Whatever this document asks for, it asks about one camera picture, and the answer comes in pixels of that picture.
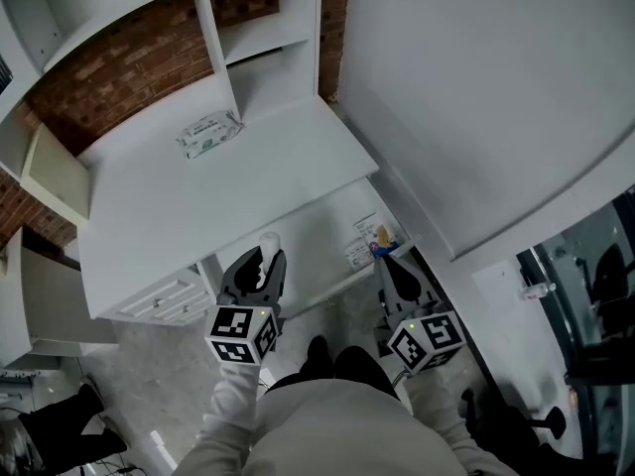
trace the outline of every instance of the black pants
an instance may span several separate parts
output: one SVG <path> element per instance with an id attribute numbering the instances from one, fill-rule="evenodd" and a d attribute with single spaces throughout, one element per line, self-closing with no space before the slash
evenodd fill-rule
<path id="1" fill-rule="evenodd" d="M 101 400 L 84 385 L 70 399 L 19 418 L 47 472 L 60 474 L 126 450 L 121 437 L 107 428 L 100 435 L 81 435 L 90 419 L 101 412 Z"/>
<path id="2" fill-rule="evenodd" d="M 399 400 L 390 379 L 379 366 L 379 363 L 361 347 L 357 346 L 344 349 L 334 364 L 325 354 L 319 358 L 308 359 L 298 374 L 292 374 L 281 379 L 269 391 L 314 379 L 356 381 L 357 383 L 372 386 L 376 390 Z"/>

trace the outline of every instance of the white cube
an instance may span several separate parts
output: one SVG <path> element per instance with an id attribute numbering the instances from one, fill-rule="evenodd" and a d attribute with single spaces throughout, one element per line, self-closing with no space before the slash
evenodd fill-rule
<path id="1" fill-rule="evenodd" d="M 215 305 L 207 315 L 205 341 L 220 362 L 259 366 L 279 334 L 269 306 Z"/>
<path id="2" fill-rule="evenodd" d="M 403 320 L 388 342 L 413 374 L 439 367 L 465 345 L 465 336 L 454 312 Z"/>

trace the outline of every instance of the person's arm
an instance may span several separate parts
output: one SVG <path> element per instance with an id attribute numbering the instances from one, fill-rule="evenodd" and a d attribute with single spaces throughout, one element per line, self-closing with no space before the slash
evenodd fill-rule
<path id="1" fill-rule="evenodd" d="M 428 370 L 406 381 L 413 414 L 447 442 L 469 474 L 518 476 L 493 454 L 482 450 L 471 438 L 465 421 L 436 370 Z"/>
<path id="2" fill-rule="evenodd" d="M 255 426 L 260 367 L 223 363 L 221 381 L 203 415 L 203 427 L 194 448 L 175 476 L 234 476 L 242 472 L 241 455 L 249 449 Z"/>

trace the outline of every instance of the concrete floor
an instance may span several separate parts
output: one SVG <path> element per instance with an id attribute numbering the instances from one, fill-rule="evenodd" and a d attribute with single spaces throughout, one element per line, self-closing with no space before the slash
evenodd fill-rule
<path id="1" fill-rule="evenodd" d="M 362 282 L 289 321 L 276 352 L 267 356 L 264 367 L 275 379 L 296 372 L 317 334 L 326 337 L 333 355 L 352 344 L 376 355 L 372 329 L 380 315 L 372 283 Z M 170 474 L 170 465 L 150 433 L 159 433 L 177 463 L 191 448 L 209 394 L 219 379 L 218 364 L 203 341 L 203 329 L 204 320 L 185 328 L 116 323 L 118 347 L 80 359 L 64 358 L 61 372 L 35 380 L 37 407 L 72 395 L 82 372 L 89 374 L 108 407 L 106 413 L 132 445 L 123 454 L 126 464 L 143 467 L 151 475 Z M 380 363 L 391 379 L 403 369 L 394 355 Z M 485 380 L 467 348 L 444 366 L 444 376 L 457 401 L 467 387 L 473 388 L 477 396 L 486 393 Z M 397 391 L 407 404 L 403 384 Z M 94 433 L 101 428 L 94 421 L 88 430 Z M 118 457 L 109 461 L 121 466 Z M 98 475 L 108 474 L 103 466 L 93 468 Z"/>

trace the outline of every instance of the plastic bottle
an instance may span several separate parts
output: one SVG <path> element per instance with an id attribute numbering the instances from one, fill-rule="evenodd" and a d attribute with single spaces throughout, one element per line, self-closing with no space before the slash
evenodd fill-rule
<path id="1" fill-rule="evenodd" d="M 528 288 L 524 288 L 518 293 L 520 299 L 540 299 L 556 290 L 553 282 L 541 282 Z"/>

